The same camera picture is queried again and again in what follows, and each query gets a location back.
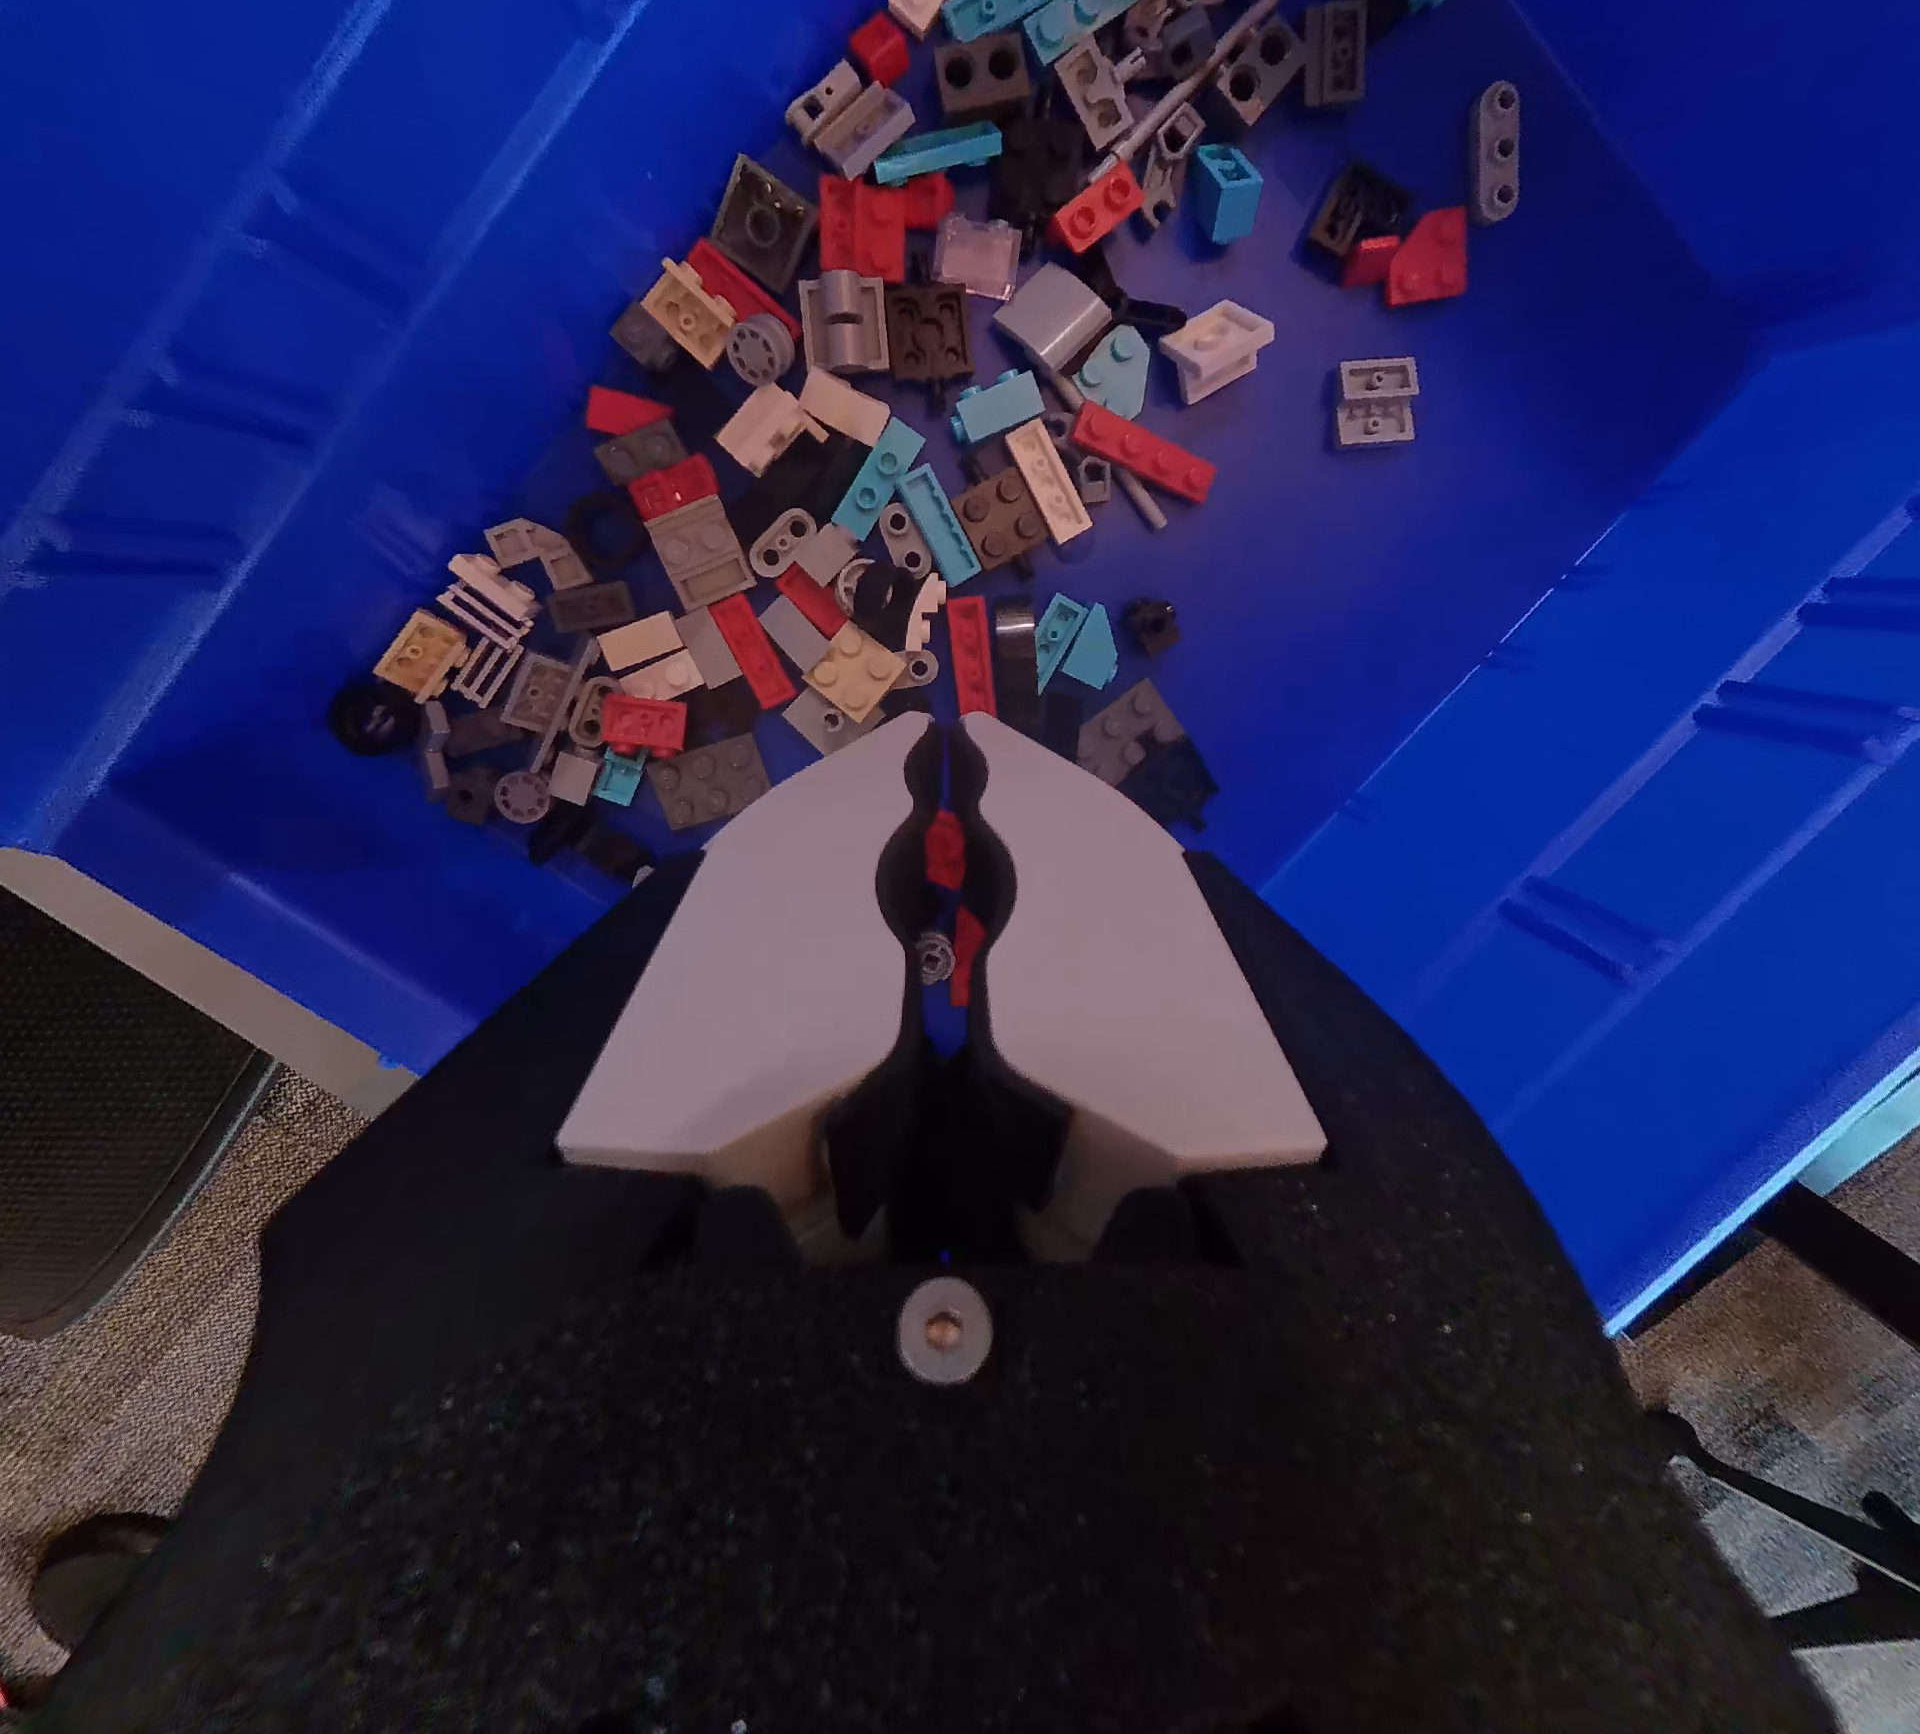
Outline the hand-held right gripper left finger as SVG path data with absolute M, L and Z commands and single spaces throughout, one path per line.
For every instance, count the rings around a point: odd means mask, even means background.
M 935 751 L 906 712 L 751 803 L 707 841 L 557 1128 L 578 1169 L 756 1188 L 815 1263 L 880 1253 L 838 1214 L 822 1128 L 917 1013 L 877 876 Z

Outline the blue plastic bin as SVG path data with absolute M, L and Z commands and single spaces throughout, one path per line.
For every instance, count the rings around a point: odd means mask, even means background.
M 430 1070 L 607 895 L 326 738 L 599 474 L 611 322 L 881 0 L 3 0 L 3 845 Z M 1461 1086 L 1612 1326 L 1916 1056 L 1916 0 L 1445 0 L 1116 234 L 1272 322 L 1172 607 L 1205 845 Z

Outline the pile of lego bricks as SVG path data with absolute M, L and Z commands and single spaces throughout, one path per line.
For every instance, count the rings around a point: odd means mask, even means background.
M 704 834 L 768 790 L 774 716 L 832 757 L 923 714 L 935 618 L 957 708 L 1014 719 L 1014 642 L 965 584 L 1085 546 L 1106 465 L 1048 432 L 1135 417 L 1150 334 L 1241 322 L 1126 296 L 1103 243 L 1186 180 L 1213 243 L 1248 231 L 1252 168 L 1208 123 L 1249 130 L 1297 74 L 1355 101 L 1367 48 L 1440 2 L 1331 0 L 1297 41 L 1280 0 L 886 0 L 786 115 L 815 191 L 737 158 L 611 329 L 687 401 L 591 389 L 603 487 L 455 557 L 330 738 L 628 884 L 652 859 L 601 810 L 648 782 L 667 834 Z

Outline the black metal bar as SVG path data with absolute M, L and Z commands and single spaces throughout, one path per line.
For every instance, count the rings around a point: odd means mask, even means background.
M 1800 1183 L 1784 1187 L 1751 1224 L 1861 1312 L 1918 1347 L 1918 1263 Z

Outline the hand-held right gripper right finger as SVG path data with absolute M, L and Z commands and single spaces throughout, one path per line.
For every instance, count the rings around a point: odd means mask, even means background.
M 969 1050 L 1012 1132 L 1022 1249 L 1082 1263 L 1133 1192 L 1321 1163 L 1328 1135 L 1184 848 L 990 714 L 951 731 L 950 782 L 982 929 Z

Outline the black chair base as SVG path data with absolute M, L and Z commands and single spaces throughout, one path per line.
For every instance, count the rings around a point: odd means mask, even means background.
M 1686 1459 L 1711 1482 L 1763 1506 L 1800 1532 L 1836 1548 L 1856 1573 L 1856 1589 L 1828 1603 L 1772 1618 L 1793 1652 L 1916 1644 L 1918 1522 L 1889 1496 L 1870 1490 L 1859 1517 L 1824 1506 L 1716 1459 L 1674 1410 L 1644 1410 L 1663 1459 Z

